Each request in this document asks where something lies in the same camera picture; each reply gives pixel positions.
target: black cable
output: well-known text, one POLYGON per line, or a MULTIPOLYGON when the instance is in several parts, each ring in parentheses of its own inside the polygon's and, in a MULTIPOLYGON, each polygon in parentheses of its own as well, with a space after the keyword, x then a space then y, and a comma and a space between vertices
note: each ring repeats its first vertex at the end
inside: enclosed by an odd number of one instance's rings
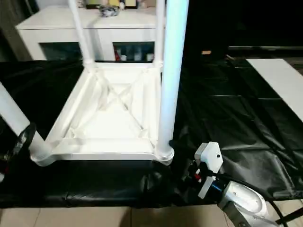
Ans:
MULTIPOLYGON (((243 184, 244 186, 246 186, 246 187, 248 187, 248 188, 251 188, 252 190, 256 191, 257 193, 259 193, 260 195, 262 195, 263 198, 264 198, 265 200, 267 200, 267 201, 270 203, 270 205, 274 208, 274 210, 275 210, 276 213, 278 214, 280 220, 283 220, 284 216, 283 216, 283 214, 281 213, 281 211, 280 211, 280 209, 278 208, 278 206, 270 199, 269 196, 265 195, 265 193, 264 193, 261 189, 257 188, 256 186, 254 186, 254 185, 252 185, 252 184, 250 184, 250 183, 247 183, 247 182, 245 182, 245 181, 242 181, 242 180, 233 178, 233 177, 231 177, 231 176, 227 176, 227 175, 223 175, 223 174, 216 174, 216 173, 214 173, 214 172, 212 172, 212 171, 209 172, 209 175, 210 175, 210 176, 218 177, 219 179, 221 178, 221 179, 224 179, 224 180, 227 180, 227 181, 234 181, 234 182, 236 182, 236 183, 243 184)), ((281 224, 282 224, 284 227, 288 227, 288 224, 287 224, 285 221, 281 222, 281 224)))

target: black plastic sheet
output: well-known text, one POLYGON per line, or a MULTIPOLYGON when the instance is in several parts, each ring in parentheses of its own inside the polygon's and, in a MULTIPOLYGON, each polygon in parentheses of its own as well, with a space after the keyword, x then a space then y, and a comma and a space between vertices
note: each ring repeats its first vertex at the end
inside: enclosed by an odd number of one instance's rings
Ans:
MULTIPOLYGON (((83 69, 81 62, 1 63, 0 81, 46 138, 83 69)), ((1 152, 16 136, 1 122, 1 152)), ((212 203, 178 189, 189 158, 202 142, 218 142, 222 172, 272 199, 303 198, 303 123, 246 62, 202 63, 182 70, 170 167, 151 161, 29 159, 0 184, 1 207, 162 207, 212 203)))

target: cabinet glass door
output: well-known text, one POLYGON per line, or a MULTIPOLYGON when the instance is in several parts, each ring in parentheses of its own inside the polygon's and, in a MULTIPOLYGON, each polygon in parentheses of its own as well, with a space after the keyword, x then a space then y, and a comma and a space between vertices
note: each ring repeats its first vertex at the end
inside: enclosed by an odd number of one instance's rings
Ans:
POLYGON ((39 43, 47 60, 81 60, 78 42, 39 43))
POLYGON ((116 61, 152 61, 154 42, 113 43, 116 61))

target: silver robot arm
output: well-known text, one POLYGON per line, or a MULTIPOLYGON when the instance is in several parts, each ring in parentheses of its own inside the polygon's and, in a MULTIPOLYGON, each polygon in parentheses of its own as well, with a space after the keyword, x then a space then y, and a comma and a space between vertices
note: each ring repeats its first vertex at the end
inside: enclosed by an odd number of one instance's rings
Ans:
MULTIPOLYGON (((218 173, 223 159, 218 143, 203 143, 195 153, 198 166, 204 164, 208 171, 218 173)), ((198 168, 196 174, 203 175, 204 169, 198 168)), ((219 190, 218 207, 226 213, 235 227, 277 227, 274 221, 269 220, 267 206, 263 196, 242 184, 229 181, 224 189, 215 186, 215 176, 207 176, 199 197, 204 198, 210 188, 219 190)))

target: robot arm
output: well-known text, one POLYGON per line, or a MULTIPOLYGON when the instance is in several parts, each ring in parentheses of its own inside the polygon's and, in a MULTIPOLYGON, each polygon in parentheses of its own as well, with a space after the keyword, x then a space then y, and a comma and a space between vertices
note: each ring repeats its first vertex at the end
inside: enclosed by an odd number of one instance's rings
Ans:
POLYGON ((218 207, 226 213, 236 227, 277 227, 270 221, 265 199, 253 189, 233 181, 217 179, 223 164, 218 143, 203 143, 195 153, 195 171, 188 177, 202 185, 198 196, 206 195, 218 201, 218 207))

